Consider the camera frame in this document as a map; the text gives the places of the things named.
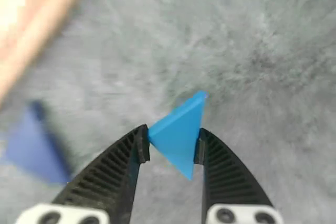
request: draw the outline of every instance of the blue plastic piece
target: blue plastic piece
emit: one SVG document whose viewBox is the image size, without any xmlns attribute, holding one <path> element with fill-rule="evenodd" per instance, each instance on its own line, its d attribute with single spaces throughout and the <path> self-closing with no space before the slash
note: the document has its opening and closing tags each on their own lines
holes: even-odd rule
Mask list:
<svg viewBox="0 0 336 224">
<path fill-rule="evenodd" d="M 48 183 L 66 184 L 71 181 L 55 138 L 46 129 L 44 111 L 38 102 L 28 107 L 22 121 L 10 132 L 5 158 Z"/>
<path fill-rule="evenodd" d="M 193 178 L 196 141 L 206 92 L 199 91 L 149 128 L 149 140 L 188 179 Z"/>
</svg>

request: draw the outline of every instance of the dark blue triangular block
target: dark blue triangular block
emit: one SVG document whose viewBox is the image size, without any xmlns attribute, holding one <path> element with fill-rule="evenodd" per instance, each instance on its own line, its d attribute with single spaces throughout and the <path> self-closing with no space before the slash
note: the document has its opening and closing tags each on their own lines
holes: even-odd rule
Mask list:
<svg viewBox="0 0 336 224">
<path fill-rule="evenodd" d="M 196 141 L 201 127 L 206 92 L 199 91 L 149 128 L 150 142 L 181 173 L 193 178 Z"/>
<path fill-rule="evenodd" d="M 52 184 L 66 184 L 70 172 L 46 129 L 41 104 L 32 103 L 20 123 L 10 132 L 5 158 Z"/>
</svg>

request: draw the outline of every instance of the screw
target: screw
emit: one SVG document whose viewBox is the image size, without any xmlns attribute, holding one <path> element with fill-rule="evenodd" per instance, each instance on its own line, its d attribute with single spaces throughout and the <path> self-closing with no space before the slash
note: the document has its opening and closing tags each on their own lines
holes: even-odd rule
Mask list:
<svg viewBox="0 0 336 224">
<path fill-rule="evenodd" d="M 217 211 L 217 218 L 222 223 L 234 223 L 235 215 L 229 209 L 221 208 Z"/>
<path fill-rule="evenodd" d="M 258 223 L 263 223 L 263 224 L 275 224 L 274 218 L 265 213 L 265 212 L 259 212 L 256 214 L 256 220 Z"/>
<path fill-rule="evenodd" d="M 99 224 L 99 220 L 96 217 L 90 216 L 82 220 L 80 224 Z"/>
<path fill-rule="evenodd" d="M 45 214 L 38 224 L 57 224 L 61 215 L 58 212 L 49 212 Z"/>
</svg>

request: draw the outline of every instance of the wooden block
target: wooden block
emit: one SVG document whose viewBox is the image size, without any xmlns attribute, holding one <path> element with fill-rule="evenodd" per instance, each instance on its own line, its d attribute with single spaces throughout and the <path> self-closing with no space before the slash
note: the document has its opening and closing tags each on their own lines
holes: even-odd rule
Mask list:
<svg viewBox="0 0 336 224">
<path fill-rule="evenodd" d="M 75 0 L 0 0 L 0 105 Z"/>
</svg>

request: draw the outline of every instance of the gray carpet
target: gray carpet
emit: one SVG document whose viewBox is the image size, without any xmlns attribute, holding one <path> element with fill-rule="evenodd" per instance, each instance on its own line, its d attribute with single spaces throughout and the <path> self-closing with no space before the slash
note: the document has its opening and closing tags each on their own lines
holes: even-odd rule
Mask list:
<svg viewBox="0 0 336 224">
<path fill-rule="evenodd" d="M 42 99 L 75 173 L 203 89 L 203 126 L 286 223 L 334 223 L 335 38 L 336 0 L 81 0 L 7 97 L 0 130 Z M 202 169 L 189 182 L 151 154 L 131 223 L 200 223 Z M 61 189 L 4 164 L 0 176 L 1 223 Z"/>
</svg>

